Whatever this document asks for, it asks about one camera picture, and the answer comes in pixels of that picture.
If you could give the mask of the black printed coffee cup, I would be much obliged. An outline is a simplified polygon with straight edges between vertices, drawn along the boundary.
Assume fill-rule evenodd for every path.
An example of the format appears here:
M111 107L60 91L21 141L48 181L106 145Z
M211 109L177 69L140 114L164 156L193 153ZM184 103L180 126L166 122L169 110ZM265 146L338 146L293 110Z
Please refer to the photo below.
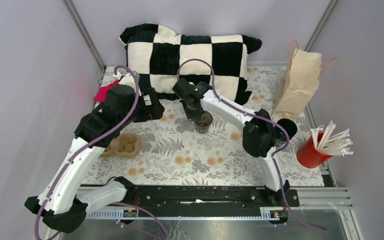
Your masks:
M200 117L194 120L195 130L200 134L205 134L209 131L212 122L213 116L208 111L204 111Z

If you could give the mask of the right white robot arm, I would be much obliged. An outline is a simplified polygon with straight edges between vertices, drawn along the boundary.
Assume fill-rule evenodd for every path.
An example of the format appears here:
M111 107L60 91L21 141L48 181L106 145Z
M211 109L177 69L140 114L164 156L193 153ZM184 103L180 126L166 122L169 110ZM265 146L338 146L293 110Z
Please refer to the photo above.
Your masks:
M286 146L287 141L296 135L296 123L287 118L273 122L266 110L253 111L243 107L216 94L205 82L192 85L182 78L172 90L180 98L189 120L195 121L209 112L242 130L242 147L256 158L262 171L266 192L264 199L273 206L285 206L290 184L284 179L274 153L278 146Z

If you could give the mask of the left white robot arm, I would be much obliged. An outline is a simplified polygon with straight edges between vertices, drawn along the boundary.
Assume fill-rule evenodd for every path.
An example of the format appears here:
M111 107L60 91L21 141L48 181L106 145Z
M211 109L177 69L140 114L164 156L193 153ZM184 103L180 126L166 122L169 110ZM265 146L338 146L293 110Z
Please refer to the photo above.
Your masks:
M58 172L40 195L27 198L25 207L49 228L68 234L89 213L115 202L124 206L132 204L134 190L118 180L91 193L78 194L78 188L92 164L123 128L131 123L158 120L164 110L154 88L135 90L124 84L113 86L107 91L105 101L81 118Z

